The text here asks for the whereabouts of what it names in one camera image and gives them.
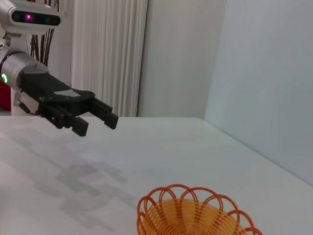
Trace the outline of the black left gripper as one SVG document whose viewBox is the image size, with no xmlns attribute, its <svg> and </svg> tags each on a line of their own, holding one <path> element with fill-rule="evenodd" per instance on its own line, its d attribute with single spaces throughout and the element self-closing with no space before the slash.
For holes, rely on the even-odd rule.
<svg viewBox="0 0 313 235">
<path fill-rule="evenodd" d="M 117 126 L 119 117 L 112 112 L 113 108 L 95 98 L 93 92 L 73 89 L 47 72 L 22 74 L 21 90 L 38 102 L 37 114 L 58 129 L 71 128 L 84 137 L 89 124 L 78 116 L 87 111 L 110 129 Z"/>
</svg>

